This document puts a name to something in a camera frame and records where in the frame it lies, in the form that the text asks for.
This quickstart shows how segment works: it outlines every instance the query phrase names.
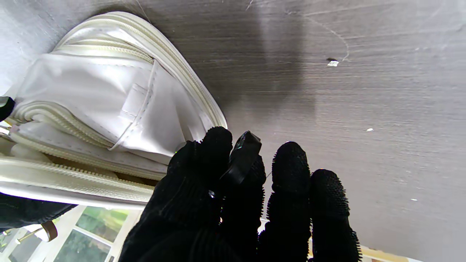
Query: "gray wall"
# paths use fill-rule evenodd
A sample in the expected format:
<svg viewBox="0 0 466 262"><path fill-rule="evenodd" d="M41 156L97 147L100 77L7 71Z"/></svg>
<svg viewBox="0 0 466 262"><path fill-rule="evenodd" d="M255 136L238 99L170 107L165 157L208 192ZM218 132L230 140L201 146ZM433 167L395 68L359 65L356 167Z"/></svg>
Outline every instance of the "gray wall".
<svg viewBox="0 0 466 262"><path fill-rule="evenodd" d="M149 18L206 84L234 136L251 130L262 138L267 172L276 149L297 141L311 169L341 177L363 245L460 261L466 1L4 0L0 6L2 92L89 16L123 10ZM329 57L340 64L328 67ZM270 180L266 186L270 193Z"/></svg>

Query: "black glove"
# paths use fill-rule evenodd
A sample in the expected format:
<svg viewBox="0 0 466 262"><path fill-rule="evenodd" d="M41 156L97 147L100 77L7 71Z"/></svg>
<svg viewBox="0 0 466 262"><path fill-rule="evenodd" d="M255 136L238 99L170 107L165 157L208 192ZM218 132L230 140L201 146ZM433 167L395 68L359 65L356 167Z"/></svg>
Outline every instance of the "black glove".
<svg viewBox="0 0 466 262"><path fill-rule="evenodd" d="M316 262L358 260L343 187L330 171L310 176L306 153L293 142L275 155L270 222L258 238L264 165L257 154L242 158L240 140L229 159L231 142L231 133L216 127L201 143L188 142L173 156L130 231L120 261L302 262L307 260L311 218ZM229 177L238 160L250 163Z"/></svg>

